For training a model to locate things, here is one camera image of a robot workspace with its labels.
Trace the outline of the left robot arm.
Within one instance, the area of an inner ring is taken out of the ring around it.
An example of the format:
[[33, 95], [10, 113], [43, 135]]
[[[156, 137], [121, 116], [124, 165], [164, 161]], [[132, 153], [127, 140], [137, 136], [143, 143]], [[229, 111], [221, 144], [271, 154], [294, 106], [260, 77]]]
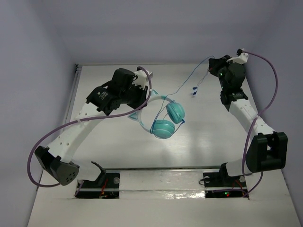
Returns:
[[72, 159], [81, 143], [104, 119], [128, 116], [143, 109], [152, 95], [152, 77], [153, 73], [143, 67], [135, 72], [116, 69], [110, 81], [91, 91], [72, 122], [52, 130], [34, 145], [27, 171], [35, 156], [57, 181], [56, 186], [70, 184], [79, 173], [80, 167]]

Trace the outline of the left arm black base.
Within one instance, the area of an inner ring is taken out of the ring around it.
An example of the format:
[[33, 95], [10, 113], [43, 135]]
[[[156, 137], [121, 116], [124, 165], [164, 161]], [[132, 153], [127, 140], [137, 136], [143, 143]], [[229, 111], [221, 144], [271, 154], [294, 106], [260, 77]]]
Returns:
[[74, 197], [78, 199], [119, 199], [120, 172], [107, 171], [98, 163], [100, 174], [94, 180], [79, 180]]

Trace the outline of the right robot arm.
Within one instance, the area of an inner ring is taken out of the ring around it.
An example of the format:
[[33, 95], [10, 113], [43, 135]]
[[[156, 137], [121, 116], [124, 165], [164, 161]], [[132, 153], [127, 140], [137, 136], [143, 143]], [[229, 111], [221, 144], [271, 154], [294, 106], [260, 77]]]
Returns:
[[265, 110], [256, 112], [242, 89], [248, 57], [247, 52], [241, 52], [237, 57], [209, 59], [208, 71], [221, 85], [221, 103], [247, 133], [242, 158], [220, 167], [218, 179], [225, 186], [231, 185], [236, 176], [283, 169], [286, 165], [287, 135], [277, 132], [261, 118]]

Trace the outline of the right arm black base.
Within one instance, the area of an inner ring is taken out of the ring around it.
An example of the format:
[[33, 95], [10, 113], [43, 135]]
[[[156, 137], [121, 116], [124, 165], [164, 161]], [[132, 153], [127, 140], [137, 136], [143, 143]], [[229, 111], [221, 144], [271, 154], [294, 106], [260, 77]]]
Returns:
[[222, 164], [218, 172], [203, 173], [203, 178], [198, 182], [205, 189], [206, 198], [247, 198], [248, 192], [243, 175], [229, 176], [226, 164]]

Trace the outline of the left side aluminium rail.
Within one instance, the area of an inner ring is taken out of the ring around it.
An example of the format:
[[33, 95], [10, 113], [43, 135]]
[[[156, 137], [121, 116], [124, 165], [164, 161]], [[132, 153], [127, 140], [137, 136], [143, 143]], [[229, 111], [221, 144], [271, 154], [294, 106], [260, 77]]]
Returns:
[[72, 87], [71, 87], [71, 92], [70, 92], [70, 95], [69, 95], [67, 108], [66, 108], [65, 115], [64, 115], [64, 118], [63, 118], [63, 122], [62, 122], [63, 124], [69, 123], [70, 120], [71, 120], [71, 114], [72, 114], [72, 110], [73, 110], [73, 106], [74, 106], [76, 91], [77, 91], [79, 80], [80, 80], [81, 70], [82, 70], [82, 65], [76, 64], [75, 65], [75, 74], [74, 74], [73, 83], [72, 83]]

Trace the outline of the aluminium rail with foil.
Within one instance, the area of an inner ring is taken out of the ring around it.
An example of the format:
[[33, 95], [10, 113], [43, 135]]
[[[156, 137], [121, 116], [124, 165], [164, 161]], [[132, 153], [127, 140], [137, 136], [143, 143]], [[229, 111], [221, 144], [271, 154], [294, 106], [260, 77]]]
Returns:
[[198, 182], [203, 173], [218, 168], [108, 168], [120, 172], [119, 199], [204, 199], [205, 189]]

